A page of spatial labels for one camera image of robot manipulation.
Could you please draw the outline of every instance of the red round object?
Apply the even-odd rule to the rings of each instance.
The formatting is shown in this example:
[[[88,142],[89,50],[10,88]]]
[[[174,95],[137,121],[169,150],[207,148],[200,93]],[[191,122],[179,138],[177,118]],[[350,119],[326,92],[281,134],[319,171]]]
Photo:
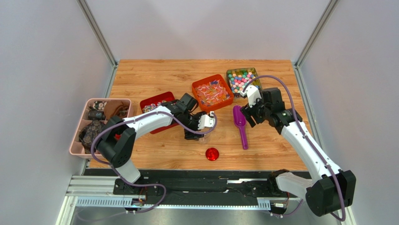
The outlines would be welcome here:
[[[219,157],[219,151],[216,148],[209,148],[205,155],[209,161],[215,161]]]

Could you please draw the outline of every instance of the plastic container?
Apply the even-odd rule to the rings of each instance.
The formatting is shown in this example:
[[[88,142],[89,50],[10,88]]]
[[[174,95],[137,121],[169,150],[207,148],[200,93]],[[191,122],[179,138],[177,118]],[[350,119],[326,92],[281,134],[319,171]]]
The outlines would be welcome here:
[[[222,102],[219,102],[219,103],[217,103],[215,105],[207,107],[207,106],[203,105],[201,103],[201,101],[199,100],[199,97],[197,95],[197,92],[196,92],[195,88],[198,87],[198,86],[201,86],[203,84],[207,84],[209,82],[212,82],[214,80],[219,80],[220,81],[220,84],[226,89],[226,91],[230,95],[230,98],[227,99],[226,101],[222,101]],[[210,111],[215,111],[217,109],[220,109],[220,108],[226,107],[228,105],[231,105],[233,103],[233,100],[234,100],[233,92],[231,91],[230,87],[227,85],[226,81],[223,79],[222,75],[220,75],[220,74],[209,76],[207,78],[204,78],[202,80],[199,80],[199,81],[196,81],[196,82],[192,83],[192,93],[193,93],[194,97],[198,100],[198,104],[199,104],[199,107],[201,108],[201,110],[205,111],[207,113],[209,113]]]
[[[85,105],[85,107],[83,109],[82,116],[81,116],[81,119],[79,121],[79,125],[78,125],[78,127],[77,127],[77,129],[75,131],[74,139],[72,140],[71,146],[69,147],[69,153],[71,155],[79,156],[81,158],[93,158],[91,156],[91,154],[86,154],[84,152],[84,147],[83,147],[82,143],[79,141],[79,133],[82,131],[82,129],[85,126],[87,126],[88,124],[90,124],[92,122],[88,118],[88,113],[89,113],[89,106],[91,104],[93,104],[95,101],[106,101],[106,102],[123,101],[123,102],[129,104],[129,108],[127,110],[127,117],[132,117],[133,116],[132,102],[130,101],[130,99],[127,99],[127,98],[92,98],[92,99],[89,99],[86,102],[86,105]],[[95,153],[95,155],[98,158],[104,159],[104,157],[99,152]]]
[[[150,105],[150,104],[152,104],[152,103],[157,104],[158,102],[162,102],[162,100],[165,100],[165,101],[172,101],[172,100],[175,100],[175,97],[173,96],[173,93],[172,93],[172,92],[168,91],[168,92],[165,92],[165,93],[163,93],[163,94],[156,95],[156,96],[153,96],[153,97],[144,99],[144,100],[142,100],[142,101],[140,102],[140,109],[141,109],[141,112],[144,113],[143,109],[144,109],[144,107],[145,107],[146,105]],[[150,134],[153,135],[153,134],[159,133],[159,132],[161,132],[161,131],[167,130],[167,129],[169,129],[169,128],[172,128],[172,127],[174,127],[174,126],[177,126],[177,125],[178,125],[178,123],[174,123],[174,124],[171,124],[171,125],[166,126],[166,127],[160,127],[160,128],[158,128],[158,129],[155,129],[155,130],[151,131]]]
[[[228,84],[229,84],[229,90],[231,90],[231,87],[233,86],[233,84],[231,83],[231,80],[229,78],[229,74],[242,75],[242,74],[244,74],[244,72],[247,72],[247,73],[251,72],[254,75],[254,77],[258,77],[258,74],[256,73],[255,68],[229,69],[226,72],[226,79],[227,79]],[[254,86],[258,86],[258,89],[262,90],[262,85],[260,84],[259,80],[255,80],[251,84],[254,85]],[[240,93],[234,93],[234,97],[239,98],[239,97],[242,97],[242,96],[240,95]]]

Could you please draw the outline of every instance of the green container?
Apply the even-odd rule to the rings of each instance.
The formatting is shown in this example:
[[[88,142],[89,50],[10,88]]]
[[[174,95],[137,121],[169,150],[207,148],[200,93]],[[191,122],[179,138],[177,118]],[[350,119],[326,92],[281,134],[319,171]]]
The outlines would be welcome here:
[[[251,72],[251,73],[253,74],[254,78],[255,78],[255,77],[258,77],[258,74],[256,73],[255,68],[229,69],[229,70],[226,72],[226,79],[227,79],[227,81],[228,81],[228,85],[229,85],[229,87],[230,87],[230,90],[233,91],[234,97],[237,97],[237,98],[238,98],[238,97],[241,97],[241,95],[240,95],[240,93],[238,93],[239,91],[237,91],[237,93],[235,93],[234,90],[236,90],[236,88],[233,87],[233,81],[231,80],[231,76],[233,76],[233,74],[236,74],[237,76],[238,76],[238,75],[241,75],[241,76],[242,76],[242,75],[244,75],[245,73],[249,73],[249,72]],[[259,90],[262,90],[262,85],[260,84],[260,81],[259,81],[259,80],[255,80],[255,81],[252,82],[251,84],[254,85],[254,86],[257,86]]]

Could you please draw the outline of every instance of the wooden tabletop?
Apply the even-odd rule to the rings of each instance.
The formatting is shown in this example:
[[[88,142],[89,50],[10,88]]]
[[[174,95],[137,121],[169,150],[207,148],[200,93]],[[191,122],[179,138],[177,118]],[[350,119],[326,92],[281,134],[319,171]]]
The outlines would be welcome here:
[[[121,60],[111,90],[111,98],[129,98],[134,115],[141,114],[139,103],[146,98],[173,92],[175,98],[184,93],[192,95],[194,81],[214,74],[225,77],[228,69],[254,67],[258,75],[274,75],[288,86],[295,109],[309,128],[305,108],[289,60]],[[262,87],[279,87],[286,108],[289,99],[273,80],[261,79]],[[266,122],[254,128],[247,123],[249,149],[243,150],[238,128],[233,123],[233,106],[245,105],[247,99],[234,99],[232,105],[216,110],[216,129],[208,143],[184,139],[181,126],[158,134],[146,134],[134,143],[132,161],[140,169],[201,169],[201,170],[306,170],[290,144]],[[216,161],[209,161],[205,151],[214,147],[220,153]],[[90,167],[104,167],[92,160]]]

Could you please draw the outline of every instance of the plastic scoop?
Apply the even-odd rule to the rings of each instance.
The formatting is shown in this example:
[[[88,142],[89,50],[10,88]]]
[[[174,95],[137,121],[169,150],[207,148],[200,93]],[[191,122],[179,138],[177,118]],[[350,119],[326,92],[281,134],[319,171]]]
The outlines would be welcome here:
[[[247,135],[245,134],[246,120],[240,109],[241,107],[239,105],[233,107],[234,124],[236,127],[238,127],[238,130],[240,131],[243,149],[248,149]]]

